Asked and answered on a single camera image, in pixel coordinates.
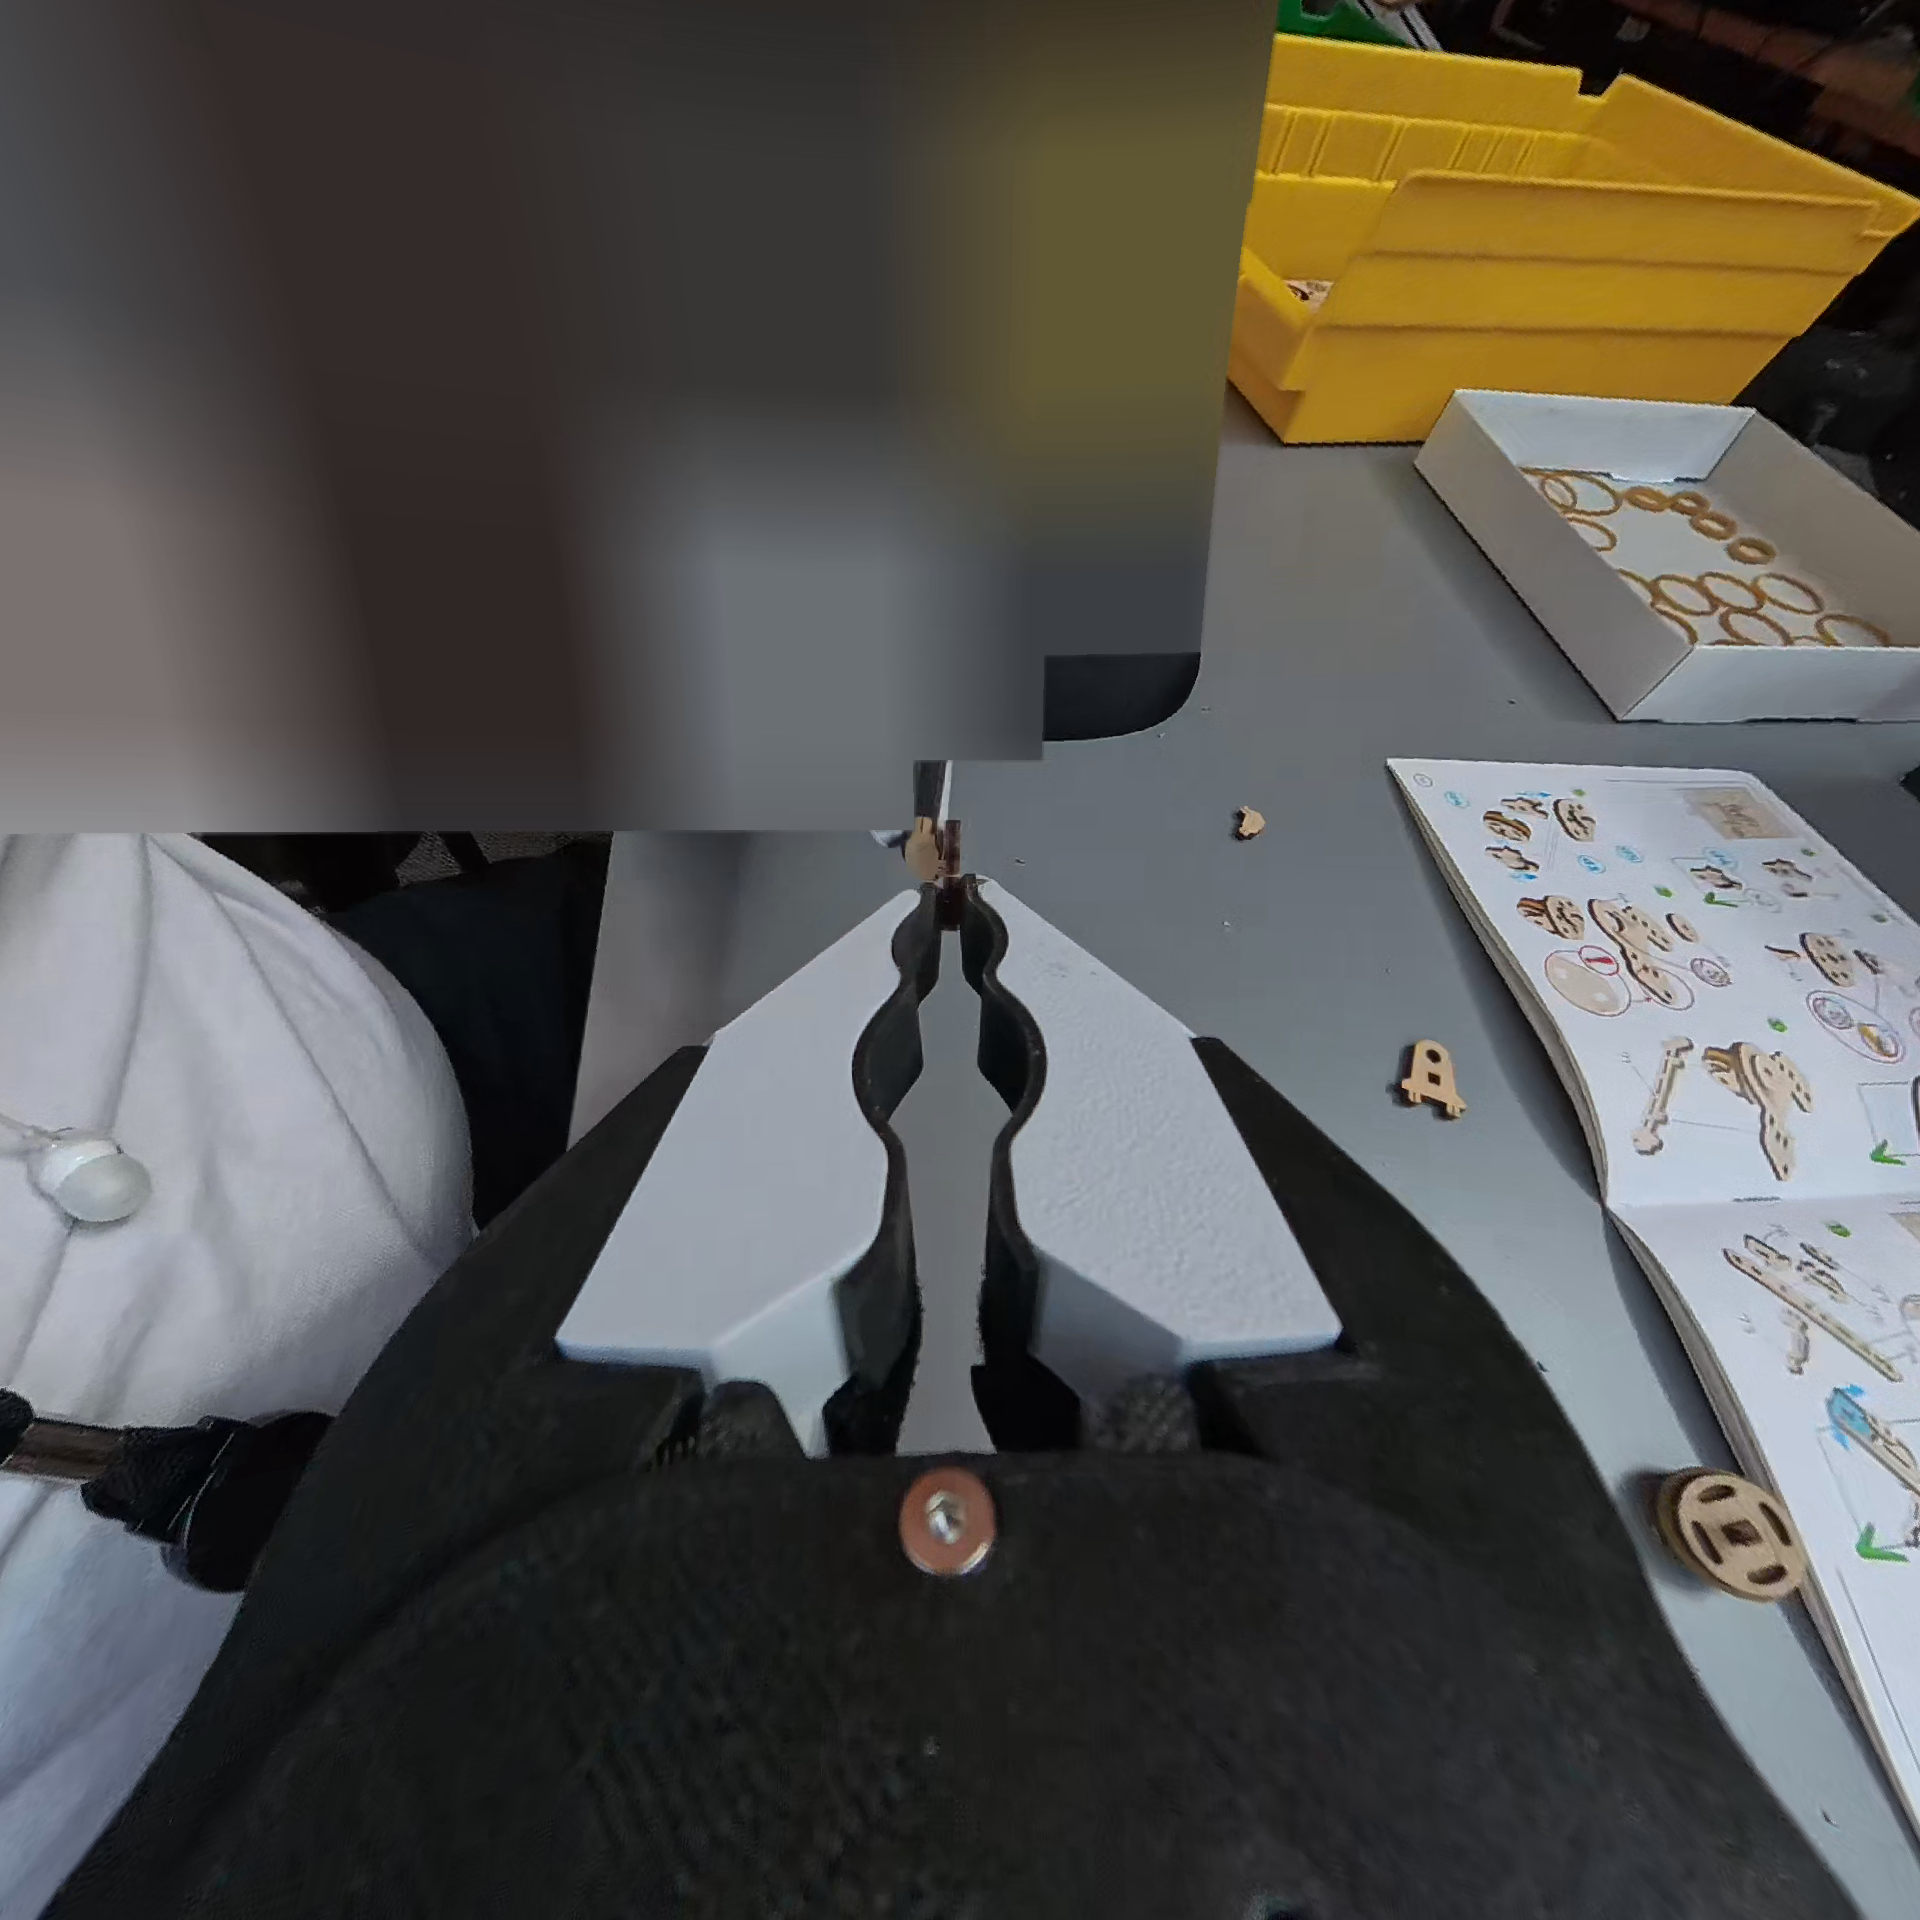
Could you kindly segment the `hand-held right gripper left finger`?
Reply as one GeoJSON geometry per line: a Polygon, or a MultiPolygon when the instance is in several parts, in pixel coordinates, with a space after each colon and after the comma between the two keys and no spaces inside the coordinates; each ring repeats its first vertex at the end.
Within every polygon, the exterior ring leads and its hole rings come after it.
{"type": "Polygon", "coordinates": [[[764,1384],[810,1457],[898,1450],[921,1291],[892,1116],[940,942],[937,889],[900,890],[711,1034],[561,1355],[764,1384]]]}

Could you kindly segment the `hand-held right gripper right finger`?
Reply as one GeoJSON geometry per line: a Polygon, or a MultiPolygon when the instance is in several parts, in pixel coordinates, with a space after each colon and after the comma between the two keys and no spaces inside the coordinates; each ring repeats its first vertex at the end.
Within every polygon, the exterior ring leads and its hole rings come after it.
{"type": "Polygon", "coordinates": [[[1134,1382],[1340,1346],[1201,1039],[988,877],[962,882],[988,1160],[972,1397],[1000,1454],[1073,1445],[1134,1382]]]}

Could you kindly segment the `small notched wooden puzzle piece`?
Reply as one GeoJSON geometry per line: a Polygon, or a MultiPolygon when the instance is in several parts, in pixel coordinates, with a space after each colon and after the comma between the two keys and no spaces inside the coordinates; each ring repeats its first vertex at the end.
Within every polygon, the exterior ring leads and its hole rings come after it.
{"type": "Polygon", "coordinates": [[[910,877],[935,898],[940,929],[959,929],[967,910],[962,824],[919,817],[900,847],[910,877]]]}

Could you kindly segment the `grey desk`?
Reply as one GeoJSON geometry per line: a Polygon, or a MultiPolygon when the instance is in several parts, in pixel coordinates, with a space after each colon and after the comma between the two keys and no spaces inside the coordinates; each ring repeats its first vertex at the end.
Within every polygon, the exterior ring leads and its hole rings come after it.
{"type": "Polygon", "coordinates": [[[1387,757],[1744,766],[1914,914],[1918,726],[1617,726],[1408,446],[1282,446],[1229,396],[1185,709],[952,771],[976,873],[1225,1039],[1447,1244],[1577,1428],[1744,1753],[1860,1913],[1918,1918],[1918,1842],[1804,1608],[1712,1595],[1653,1538],[1649,1477],[1732,1464],[1727,1439],[1387,757]],[[1233,805],[1265,812],[1254,841],[1233,805]],[[1465,1116],[1404,1103],[1420,1039],[1453,1051],[1465,1116]]]}

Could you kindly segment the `black quilted cushion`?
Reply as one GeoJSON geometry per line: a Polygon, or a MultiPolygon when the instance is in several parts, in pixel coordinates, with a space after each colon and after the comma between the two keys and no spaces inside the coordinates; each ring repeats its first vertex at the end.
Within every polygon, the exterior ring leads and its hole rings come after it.
{"type": "Polygon", "coordinates": [[[1041,741],[1073,744],[1156,730],[1185,709],[1201,653],[1076,653],[1041,658],[1041,741]]]}

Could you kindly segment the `dark cloth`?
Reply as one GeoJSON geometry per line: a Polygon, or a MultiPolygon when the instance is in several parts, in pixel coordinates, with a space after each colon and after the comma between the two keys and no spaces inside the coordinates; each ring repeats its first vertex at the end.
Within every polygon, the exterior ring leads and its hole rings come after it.
{"type": "Polygon", "coordinates": [[[459,1085],[473,1221],[557,1163],[577,1088],[606,833],[207,833],[378,960],[459,1085]]]}

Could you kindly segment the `person's white shirt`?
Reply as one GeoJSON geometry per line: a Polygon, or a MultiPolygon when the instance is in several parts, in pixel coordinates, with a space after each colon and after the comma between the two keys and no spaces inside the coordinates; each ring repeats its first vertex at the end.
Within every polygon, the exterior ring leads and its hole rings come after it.
{"type": "MultiPolygon", "coordinates": [[[[473,1233],[432,1021],[191,837],[4,837],[4,1116],[154,1183],[77,1223],[4,1155],[4,1389],[38,1412],[337,1412],[473,1233]]],[[[75,1488],[4,1477],[4,1918],[38,1918],[128,1801],[234,1605],[75,1488]]]]}

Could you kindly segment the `illustrated instruction booklet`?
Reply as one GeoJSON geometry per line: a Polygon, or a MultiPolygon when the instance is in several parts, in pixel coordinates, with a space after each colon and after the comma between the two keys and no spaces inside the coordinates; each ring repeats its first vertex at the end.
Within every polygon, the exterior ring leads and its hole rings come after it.
{"type": "Polygon", "coordinates": [[[1387,775],[1846,1666],[1918,1714],[1918,922],[1739,771],[1387,775]]]}

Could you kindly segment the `round wooden wheel piece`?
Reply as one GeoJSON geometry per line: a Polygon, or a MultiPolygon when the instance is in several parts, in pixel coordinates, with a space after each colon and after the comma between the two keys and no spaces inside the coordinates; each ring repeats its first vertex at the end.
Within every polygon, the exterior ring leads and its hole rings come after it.
{"type": "Polygon", "coordinates": [[[1716,1592],[1786,1603],[1808,1576],[1808,1555],[1775,1493],[1721,1470],[1670,1472],[1653,1497],[1661,1543],[1716,1592]]]}

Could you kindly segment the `yellow plastic bin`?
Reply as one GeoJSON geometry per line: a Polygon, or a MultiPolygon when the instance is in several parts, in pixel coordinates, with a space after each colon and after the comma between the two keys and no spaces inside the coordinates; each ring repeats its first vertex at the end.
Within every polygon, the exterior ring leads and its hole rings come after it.
{"type": "Polygon", "coordinates": [[[1258,173],[1459,173],[1860,207],[1860,235],[1879,241],[1918,225],[1911,193],[1636,78],[1586,93],[1575,69],[1315,37],[1272,37],[1258,173]]]}
{"type": "Polygon", "coordinates": [[[1418,445],[1459,387],[1732,402],[1883,244],[1860,207],[1254,173],[1229,376],[1282,445],[1418,445]]]}

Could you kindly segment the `white cardboard tray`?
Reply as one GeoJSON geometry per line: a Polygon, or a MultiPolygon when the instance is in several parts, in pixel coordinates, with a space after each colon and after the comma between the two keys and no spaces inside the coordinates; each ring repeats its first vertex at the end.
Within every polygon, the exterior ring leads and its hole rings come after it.
{"type": "Polygon", "coordinates": [[[1918,530],[1754,409],[1459,387],[1414,467],[1612,717],[1918,717],[1918,530]]]}

